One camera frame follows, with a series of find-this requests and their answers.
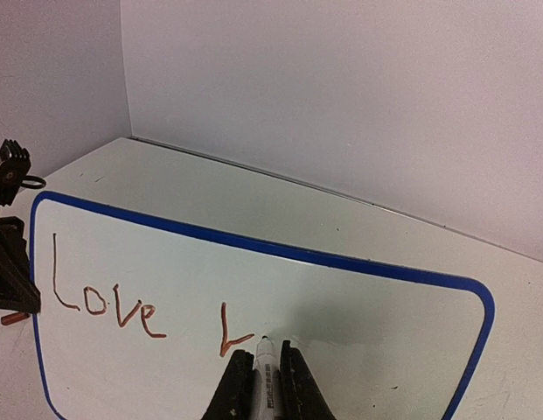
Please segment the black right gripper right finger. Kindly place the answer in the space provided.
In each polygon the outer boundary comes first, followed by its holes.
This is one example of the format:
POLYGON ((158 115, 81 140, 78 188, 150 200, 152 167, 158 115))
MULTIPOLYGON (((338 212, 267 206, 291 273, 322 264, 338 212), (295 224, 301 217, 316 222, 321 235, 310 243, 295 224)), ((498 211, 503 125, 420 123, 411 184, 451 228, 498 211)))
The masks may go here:
POLYGON ((280 356, 284 415, 289 420, 336 420, 301 351, 284 340, 280 356))

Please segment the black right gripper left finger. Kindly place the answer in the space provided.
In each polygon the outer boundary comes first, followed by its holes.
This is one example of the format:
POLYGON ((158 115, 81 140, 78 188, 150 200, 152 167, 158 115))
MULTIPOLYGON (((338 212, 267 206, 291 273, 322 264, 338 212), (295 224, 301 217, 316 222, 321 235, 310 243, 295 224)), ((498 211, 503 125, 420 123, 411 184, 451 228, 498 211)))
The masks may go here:
POLYGON ((248 420, 254 388, 254 356, 235 350, 226 365, 203 420, 248 420))

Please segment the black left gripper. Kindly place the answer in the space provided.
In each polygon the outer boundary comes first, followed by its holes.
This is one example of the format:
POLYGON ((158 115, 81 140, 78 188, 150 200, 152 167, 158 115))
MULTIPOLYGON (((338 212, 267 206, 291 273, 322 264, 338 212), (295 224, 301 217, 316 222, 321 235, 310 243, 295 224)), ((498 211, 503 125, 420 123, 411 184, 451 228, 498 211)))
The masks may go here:
MULTIPOLYGON (((31 168, 30 153, 16 140, 0 147, 0 207, 10 206, 31 168)), ((39 313, 39 291, 31 281, 24 222, 0 218, 0 310, 39 313)))

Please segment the red marker cap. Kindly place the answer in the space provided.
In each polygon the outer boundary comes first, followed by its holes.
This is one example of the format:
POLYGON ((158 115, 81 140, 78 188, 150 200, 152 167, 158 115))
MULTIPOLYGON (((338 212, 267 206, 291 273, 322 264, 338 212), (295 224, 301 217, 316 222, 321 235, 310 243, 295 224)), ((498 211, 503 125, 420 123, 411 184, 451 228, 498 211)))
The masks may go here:
POLYGON ((21 312, 21 311, 13 312, 11 314, 2 316, 0 318, 0 323, 2 326, 11 326, 18 322, 26 320, 29 317, 30 317, 30 314, 26 312, 21 312))

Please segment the whiteboard marker pen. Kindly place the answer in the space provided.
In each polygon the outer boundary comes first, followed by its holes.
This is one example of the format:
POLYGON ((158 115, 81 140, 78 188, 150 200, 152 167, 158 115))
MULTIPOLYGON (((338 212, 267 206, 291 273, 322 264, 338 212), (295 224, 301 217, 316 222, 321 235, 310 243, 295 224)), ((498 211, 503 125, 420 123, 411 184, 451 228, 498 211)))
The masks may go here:
POLYGON ((254 387, 250 419, 285 419, 282 403, 280 366, 275 344, 263 336, 254 358, 254 387))

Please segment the blue framed whiteboard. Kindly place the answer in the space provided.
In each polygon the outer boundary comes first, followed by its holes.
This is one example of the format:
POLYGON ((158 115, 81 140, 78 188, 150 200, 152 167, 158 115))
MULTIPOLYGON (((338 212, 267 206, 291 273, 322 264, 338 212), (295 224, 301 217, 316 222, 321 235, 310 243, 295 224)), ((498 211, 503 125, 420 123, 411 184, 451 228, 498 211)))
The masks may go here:
POLYGON ((338 419, 449 419, 495 318, 460 276, 295 248, 42 192, 33 318, 60 419, 199 419, 232 353, 301 351, 338 419))

